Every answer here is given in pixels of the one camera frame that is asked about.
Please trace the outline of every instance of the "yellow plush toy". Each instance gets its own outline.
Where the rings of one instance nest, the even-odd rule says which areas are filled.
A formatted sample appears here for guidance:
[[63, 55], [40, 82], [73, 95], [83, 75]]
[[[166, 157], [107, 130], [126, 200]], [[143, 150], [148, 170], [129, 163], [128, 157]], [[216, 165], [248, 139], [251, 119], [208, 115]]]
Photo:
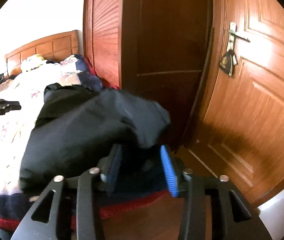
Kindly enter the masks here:
[[29, 56], [21, 63], [22, 73], [38, 68], [39, 66], [45, 64], [46, 62], [47, 60], [45, 60], [41, 54], [35, 54]]

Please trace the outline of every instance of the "blue gripper pad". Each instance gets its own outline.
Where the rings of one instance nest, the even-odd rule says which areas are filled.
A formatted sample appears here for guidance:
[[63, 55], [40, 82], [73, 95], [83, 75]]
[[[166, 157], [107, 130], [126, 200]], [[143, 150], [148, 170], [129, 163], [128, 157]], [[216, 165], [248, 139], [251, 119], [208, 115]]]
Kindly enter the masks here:
[[164, 145], [161, 146], [160, 156], [164, 170], [165, 180], [168, 185], [168, 190], [171, 193], [172, 197], [178, 197], [178, 171], [173, 166], [172, 158]]

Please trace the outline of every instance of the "white wall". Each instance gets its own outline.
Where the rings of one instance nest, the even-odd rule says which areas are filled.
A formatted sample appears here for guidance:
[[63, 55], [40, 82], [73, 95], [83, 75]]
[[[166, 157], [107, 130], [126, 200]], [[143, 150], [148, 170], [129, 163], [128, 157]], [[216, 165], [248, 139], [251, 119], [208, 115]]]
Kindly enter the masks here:
[[83, 54], [84, 0], [8, 0], [0, 9], [0, 73], [6, 71], [5, 54], [31, 41], [78, 30]]
[[273, 240], [284, 236], [284, 190], [259, 206], [260, 218]]

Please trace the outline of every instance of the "wooden floor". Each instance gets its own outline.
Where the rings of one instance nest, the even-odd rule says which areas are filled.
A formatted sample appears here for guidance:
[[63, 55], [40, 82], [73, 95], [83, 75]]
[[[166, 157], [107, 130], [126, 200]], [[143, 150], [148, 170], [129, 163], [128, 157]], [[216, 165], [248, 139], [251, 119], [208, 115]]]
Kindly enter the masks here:
[[[184, 147], [177, 157], [197, 175], [212, 174]], [[207, 199], [207, 227], [210, 227], [210, 198]], [[107, 240], [177, 240], [182, 217], [183, 199], [172, 198], [169, 194], [148, 207], [127, 212], [121, 216], [104, 220], [103, 227]], [[206, 239], [211, 239], [207, 230]]]

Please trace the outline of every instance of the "red fabric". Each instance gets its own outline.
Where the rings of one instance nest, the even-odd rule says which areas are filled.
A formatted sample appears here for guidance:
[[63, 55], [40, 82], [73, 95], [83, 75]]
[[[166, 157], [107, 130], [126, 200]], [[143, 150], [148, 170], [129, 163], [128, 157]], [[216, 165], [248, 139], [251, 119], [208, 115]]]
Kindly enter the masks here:
[[[130, 210], [139, 208], [139, 207], [146, 207], [153, 203], [155, 200], [160, 199], [168, 194], [167, 190], [155, 192], [148, 197], [135, 199], [132, 201], [128, 201], [122, 204], [115, 204], [111, 206], [106, 206], [100, 209], [101, 219], [111, 218], [116, 215], [128, 212]], [[12, 220], [12, 219], [3, 219], [0, 218], [0, 228], [8, 230], [8, 231], [15, 231], [20, 221]], [[76, 229], [76, 217], [72, 216], [71, 218], [71, 229]]]
[[[89, 71], [92, 75], [94, 76], [98, 76], [97, 73], [95, 72], [95, 69], [93, 68], [93, 66], [91, 65], [89, 59], [87, 57], [84, 57], [84, 61], [85, 63], [87, 64], [88, 68], [89, 68]], [[105, 80], [104, 78], [100, 78], [101, 79], [101, 82], [102, 82], [102, 85], [106, 88], [114, 88], [114, 89], [119, 89], [118, 86], [116, 85], [112, 85], [111, 83], [109, 83], [107, 80]]]

